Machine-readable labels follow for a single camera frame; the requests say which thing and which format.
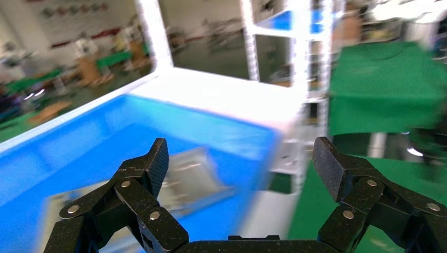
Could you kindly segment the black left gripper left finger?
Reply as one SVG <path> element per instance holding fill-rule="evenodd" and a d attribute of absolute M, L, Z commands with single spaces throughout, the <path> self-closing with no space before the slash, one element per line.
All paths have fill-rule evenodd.
<path fill-rule="evenodd" d="M 148 153 L 125 160 L 103 186 L 63 207 L 44 252 L 99 252 L 128 228 L 145 252 L 176 252 L 189 243 L 186 230 L 157 197 L 169 166 L 164 138 Z"/>

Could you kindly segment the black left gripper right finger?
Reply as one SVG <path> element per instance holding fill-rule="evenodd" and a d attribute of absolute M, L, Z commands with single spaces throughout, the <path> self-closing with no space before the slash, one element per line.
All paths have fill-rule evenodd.
<path fill-rule="evenodd" d="M 366 159 L 315 139 L 313 163 L 337 207 L 318 232 L 336 252 L 353 252 L 367 229 L 382 230 L 405 252 L 446 252 L 446 207 L 382 175 Z"/>

